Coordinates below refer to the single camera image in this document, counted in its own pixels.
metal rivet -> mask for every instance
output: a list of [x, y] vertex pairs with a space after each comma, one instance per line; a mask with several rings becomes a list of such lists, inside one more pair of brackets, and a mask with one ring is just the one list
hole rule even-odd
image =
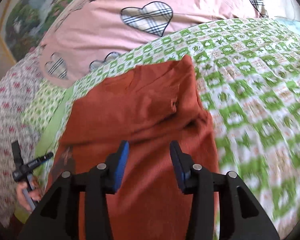
[[201, 170], [202, 169], [202, 166], [200, 165], [200, 164], [193, 164], [192, 165], [192, 168], [194, 168], [194, 170], [196, 170], [196, 171], [199, 171], [199, 170]]
[[99, 164], [97, 165], [97, 168], [98, 168], [99, 170], [104, 170], [106, 167], [107, 167], [107, 165], [106, 165], [105, 163], [99, 163]]
[[69, 171], [64, 171], [64, 172], [61, 174], [61, 176], [62, 176], [63, 178], [69, 178], [70, 175], [71, 175], [71, 173], [70, 173]]
[[237, 174], [235, 171], [230, 171], [230, 172], [228, 173], [228, 175], [229, 175], [229, 177], [231, 177], [231, 178], [233, 178], [233, 179], [235, 179], [235, 178], [238, 176], [238, 174]]

waterfall painting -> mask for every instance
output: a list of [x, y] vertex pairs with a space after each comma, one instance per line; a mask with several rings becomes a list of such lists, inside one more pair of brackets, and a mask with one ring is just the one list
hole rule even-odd
[[11, 0], [0, 37], [16, 61], [39, 45], [60, 13], [73, 0]]

hand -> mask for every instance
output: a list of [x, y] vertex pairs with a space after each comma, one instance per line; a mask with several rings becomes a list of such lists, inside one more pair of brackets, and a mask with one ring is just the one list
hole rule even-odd
[[[42, 198], [40, 189], [39, 189], [39, 184], [37, 182], [37, 180], [34, 178], [32, 181], [32, 185], [35, 187], [35, 190], [29, 192], [29, 196], [34, 200], [34, 201], [40, 201]], [[23, 206], [26, 210], [28, 210], [29, 212], [31, 212], [31, 208], [25, 198], [25, 196], [22, 193], [22, 190], [27, 188], [28, 185], [26, 182], [19, 182], [17, 185], [17, 199], [18, 202], [20, 203], [21, 206]]]

green checkered bedsheet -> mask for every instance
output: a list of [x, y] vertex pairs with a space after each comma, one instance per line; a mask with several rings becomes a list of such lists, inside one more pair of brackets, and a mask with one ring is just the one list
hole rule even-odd
[[[51, 150], [58, 148], [73, 101], [106, 77], [185, 54], [193, 59], [202, 104], [214, 120], [220, 172], [238, 172], [286, 236], [300, 217], [300, 36], [274, 20], [200, 24], [93, 71], [74, 84]], [[51, 166], [41, 174], [45, 182]]]

ribbed fabric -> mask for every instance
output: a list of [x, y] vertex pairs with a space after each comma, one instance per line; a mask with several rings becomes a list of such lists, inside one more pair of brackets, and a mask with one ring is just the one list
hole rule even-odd
[[[178, 140], [195, 162], [218, 171], [212, 118], [202, 108], [188, 55], [137, 66], [75, 101], [55, 163], [66, 165], [71, 146], [74, 172], [86, 172], [116, 152], [121, 140], [130, 143], [129, 159], [121, 188], [107, 196], [114, 239], [184, 240], [192, 197], [178, 189], [169, 143]], [[85, 239], [84, 194], [79, 231]]]

